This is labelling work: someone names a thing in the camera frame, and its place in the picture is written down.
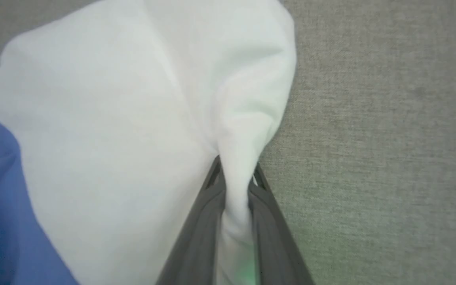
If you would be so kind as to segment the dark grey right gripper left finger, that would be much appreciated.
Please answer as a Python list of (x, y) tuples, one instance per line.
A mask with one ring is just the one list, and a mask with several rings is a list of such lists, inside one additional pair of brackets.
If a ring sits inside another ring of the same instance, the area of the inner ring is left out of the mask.
[(226, 181), (217, 156), (176, 239), (157, 285), (215, 285)]

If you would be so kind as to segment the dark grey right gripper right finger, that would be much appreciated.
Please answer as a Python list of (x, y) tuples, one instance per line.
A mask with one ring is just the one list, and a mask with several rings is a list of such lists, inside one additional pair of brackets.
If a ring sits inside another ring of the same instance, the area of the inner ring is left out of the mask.
[(315, 282), (258, 163), (248, 186), (257, 285)]

